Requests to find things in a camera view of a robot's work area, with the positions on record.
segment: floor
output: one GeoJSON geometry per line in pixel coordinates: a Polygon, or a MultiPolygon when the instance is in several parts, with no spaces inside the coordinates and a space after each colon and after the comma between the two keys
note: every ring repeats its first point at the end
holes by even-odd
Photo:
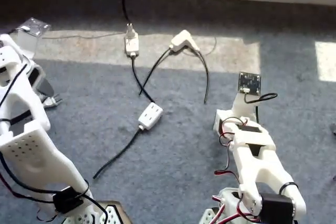
{"type": "MultiPolygon", "coordinates": [[[[279,94],[259,116],[306,201],[300,223],[336,219],[336,139],[330,131],[336,122],[336,8],[127,0],[140,38],[141,80],[171,38],[187,29],[211,72],[209,97],[204,105],[205,73],[196,57],[188,50],[168,57],[148,84],[164,109],[160,123],[93,182],[99,166],[131,138],[148,104],[137,95],[123,53],[121,0],[3,0],[0,7],[0,32],[30,17],[52,25],[36,55],[64,99],[48,112],[49,135],[89,179],[94,197],[121,201],[133,223],[198,223],[215,206],[211,195],[236,187],[231,177],[213,176],[226,152],[212,124],[216,109],[232,105],[239,71],[261,73],[262,93],[279,94]]],[[[0,207],[1,223],[37,222],[37,207],[4,188],[0,207]]]]}

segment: hole pattern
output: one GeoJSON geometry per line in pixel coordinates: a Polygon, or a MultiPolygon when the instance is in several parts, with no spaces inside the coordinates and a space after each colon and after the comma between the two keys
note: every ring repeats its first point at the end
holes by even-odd
{"type": "Polygon", "coordinates": [[[42,160],[36,155],[39,152],[37,141],[32,139],[32,135],[18,139],[16,142],[7,146],[8,152],[19,162],[39,163],[42,160]]]}

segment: white plug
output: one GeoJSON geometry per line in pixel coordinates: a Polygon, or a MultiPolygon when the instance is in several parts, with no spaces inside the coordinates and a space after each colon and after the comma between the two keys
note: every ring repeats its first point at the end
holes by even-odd
{"type": "Polygon", "coordinates": [[[187,30],[183,30],[172,39],[170,48],[172,49],[172,51],[177,52],[185,46],[199,51],[199,47],[187,30]]]}
{"type": "Polygon", "coordinates": [[[146,130],[149,130],[155,123],[157,123],[162,113],[163,109],[156,103],[151,102],[139,117],[139,124],[146,130]]]}
{"type": "Polygon", "coordinates": [[[139,54],[139,37],[138,33],[133,29],[132,24],[127,24],[125,53],[128,57],[135,57],[139,54]]]}

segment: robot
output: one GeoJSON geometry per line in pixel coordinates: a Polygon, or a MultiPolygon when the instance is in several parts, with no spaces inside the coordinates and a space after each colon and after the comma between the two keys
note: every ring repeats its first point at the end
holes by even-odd
{"type": "MultiPolygon", "coordinates": [[[[0,179],[13,196],[37,202],[43,212],[53,216],[49,221],[62,215],[66,217],[64,224],[129,224],[126,214],[114,202],[100,204],[93,199],[88,182],[47,134],[50,122],[44,102],[45,97],[53,98],[54,92],[46,92],[50,85],[40,88],[45,74],[32,60],[37,36],[47,28],[47,24],[30,19],[28,25],[19,28],[20,46],[9,35],[0,35],[0,162],[9,177],[29,191],[29,196],[13,191],[2,174],[0,179]],[[17,135],[10,127],[15,102],[26,104],[33,117],[17,135]],[[11,162],[14,172],[6,161],[11,162]],[[45,189],[48,184],[57,183],[67,187],[45,189]]],[[[233,153],[239,188],[225,188],[213,196],[219,201],[219,208],[206,209],[199,224],[292,224],[306,214],[297,185],[284,170],[269,133],[258,123],[255,109],[262,101],[275,97],[260,95],[260,80],[260,75],[240,73],[232,109],[216,112],[214,131],[220,135],[221,144],[233,153]],[[256,182],[266,183],[277,193],[260,193],[256,182]]],[[[217,175],[234,174],[228,164],[217,175]]]]}
{"type": "Polygon", "coordinates": [[[2,174],[0,179],[13,196],[38,202],[40,210],[53,216],[48,221],[62,215],[66,224],[130,223],[115,202],[100,204],[93,199],[88,182],[47,134],[50,122],[45,107],[59,101],[32,58],[38,38],[48,27],[33,18],[21,25],[17,39],[22,47],[8,34],[0,35],[0,162],[12,180],[29,191],[29,196],[13,191],[2,174]],[[14,135],[11,116],[17,102],[29,108],[29,113],[19,119],[30,115],[33,119],[24,124],[23,132],[14,135]],[[6,161],[10,161],[13,171],[6,161]],[[46,190],[49,184],[67,187],[46,190]]]}
{"type": "MultiPolygon", "coordinates": [[[[277,96],[260,95],[260,87],[260,75],[239,73],[232,108],[216,112],[213,130],[220,135],[220,142],[226,139],[223,145],[228,154],[233,153],[239,187],[224,188],[213,196],[219,208],[205,210],[199,224],[292,224],[306,214],[298,186],[282,166],[268,131],[258,123],[258,105],[277,96]],[[256,182],[267,184],[275,194],[260,193],[256,182]]],[[[215,174],[234,174],[228,164],[215,174]]]]}

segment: circuit board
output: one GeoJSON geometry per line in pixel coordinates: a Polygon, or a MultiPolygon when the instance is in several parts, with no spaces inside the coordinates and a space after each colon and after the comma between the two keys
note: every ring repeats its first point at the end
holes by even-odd
{"type": "Polygon", "coordinates": [[[255,73],[239,72],[238,92],[260,95],[261,76],[255,73]]]}

